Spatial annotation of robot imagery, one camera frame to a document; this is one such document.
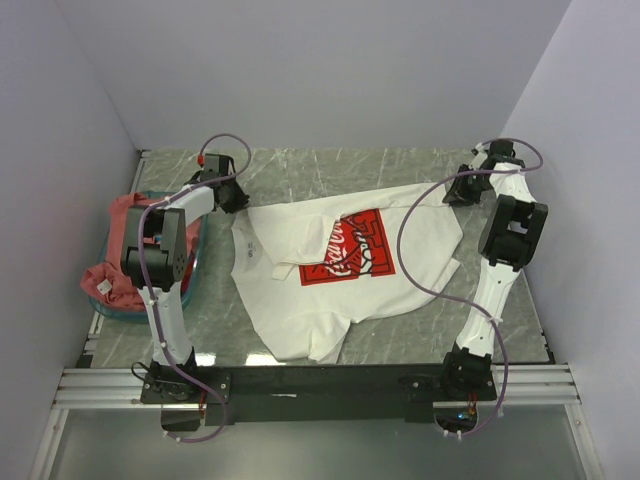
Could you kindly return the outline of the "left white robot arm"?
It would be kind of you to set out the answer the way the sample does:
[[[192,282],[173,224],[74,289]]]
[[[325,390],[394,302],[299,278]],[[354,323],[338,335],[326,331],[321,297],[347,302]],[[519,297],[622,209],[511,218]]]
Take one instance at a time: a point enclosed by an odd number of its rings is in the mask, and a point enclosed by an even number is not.
[[[234,214],[249,203],[234,178],[232,157],[206,153],[198,164],[200,170],[179,192],[129,207],[120,259],[143,301],[153,339],[144,391],[176,402],[202,389],[182,306],[181,285],[193,257],[187,228],[218,209]]]

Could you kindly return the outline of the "white Coca-Cola t-shirt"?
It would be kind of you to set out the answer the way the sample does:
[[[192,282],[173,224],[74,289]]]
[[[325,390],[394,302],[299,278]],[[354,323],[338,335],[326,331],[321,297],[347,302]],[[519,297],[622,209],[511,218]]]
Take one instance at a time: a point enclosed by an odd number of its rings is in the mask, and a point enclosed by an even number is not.
[[[231,276],[280,361],[337,361],[353,324],[429,303],[459,267],[463,232],[444,187],[362,191],[251,207],[232,226]]]

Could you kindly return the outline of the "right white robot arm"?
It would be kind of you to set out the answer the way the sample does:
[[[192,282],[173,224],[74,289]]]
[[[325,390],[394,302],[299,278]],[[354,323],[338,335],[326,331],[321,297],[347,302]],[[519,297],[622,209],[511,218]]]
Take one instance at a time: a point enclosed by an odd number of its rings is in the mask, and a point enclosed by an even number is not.
[[[531,194],[530,169],[515,146],[533,146],[519,139],[499,138],[474,148],[474,160],[462,165],[443,202],[451,207],[479,203],[486,191],[496,195],[478,252],[480,277],[465,325],[445,356],[439,387],[452,399],[482,394],[493,386],[492,356],[496,327],[512,286],[536,251],[549,209]]]

